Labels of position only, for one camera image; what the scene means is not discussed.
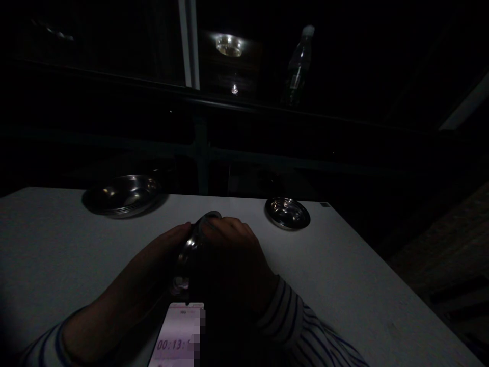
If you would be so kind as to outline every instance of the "white table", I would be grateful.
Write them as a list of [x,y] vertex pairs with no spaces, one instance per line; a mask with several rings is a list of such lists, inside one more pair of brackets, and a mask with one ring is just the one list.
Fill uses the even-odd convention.
[[[265,218],[262,199],[170,195],[114,220],[88,212],[82,193],[26,188],[0,200],[2,316],[18,349],[95,299],[157,235],[217,210],[250,225],[271,268],[371,366],[482,366],[331,207],[302,202],[311,224],[288,232]],[[130,364],[146,366],[155,338]]]

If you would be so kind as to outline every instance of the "bottle cap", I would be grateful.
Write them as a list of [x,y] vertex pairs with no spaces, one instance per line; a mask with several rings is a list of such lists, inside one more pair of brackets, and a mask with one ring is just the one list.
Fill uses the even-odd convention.
[[305,26],[304,29],[302,30],[302,35],[312,37],[314,35],[314,26],[312,25]]

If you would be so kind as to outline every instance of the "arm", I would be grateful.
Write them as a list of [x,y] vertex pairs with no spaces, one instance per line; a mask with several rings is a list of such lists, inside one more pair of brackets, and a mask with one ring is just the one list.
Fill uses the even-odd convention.
[[21,366],[110,364],[124,335],[142,320],[168,287],[171,251],[190,223],[154,239],[122,270],[102,295],[31,343]]
[[258,239],[236,218],[210,219],[203,231],[214,260],[208,267],[231,301],[262,315],[257,327],[282,345],[293,366],[365,367],[356,349],[322,323],[297,293],[268,266]]
[[293,366],[367,366],[358,351],[322,323],[282,278],[256,326],[282,345]]

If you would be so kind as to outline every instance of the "dark background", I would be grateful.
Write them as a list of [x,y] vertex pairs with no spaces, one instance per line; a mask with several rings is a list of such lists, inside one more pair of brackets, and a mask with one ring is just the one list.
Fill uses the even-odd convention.
[[[488,71],[485,14],[462,1],[197,1],[195,91],[184,87],[176,1],[21,2],[8,23],[2,193],[158,169],[167,192],[202,194],[201,156],[209,195],[327,201],[387,258],[487,179],[477,170],[487,101],[459,129],[438,130]],[[308,24],[311,69],[290,109],[279,104],[283,80]],[[249,55],[219,54],[213,33],[245,39]],[[460,185],[386,248],[407,218]]]

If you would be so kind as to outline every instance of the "small metal dish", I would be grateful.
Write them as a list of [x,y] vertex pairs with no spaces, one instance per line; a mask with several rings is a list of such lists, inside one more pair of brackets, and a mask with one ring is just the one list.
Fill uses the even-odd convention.
[[127,218],[151,207],[161,193],[154,178],[130,175],[98,184],[83,194],[81,201],[92,213],[112,218]]
[[307,209],[294,199],[276,197],[265,204],[265,213],[281,229],[302,229],[311,223]]

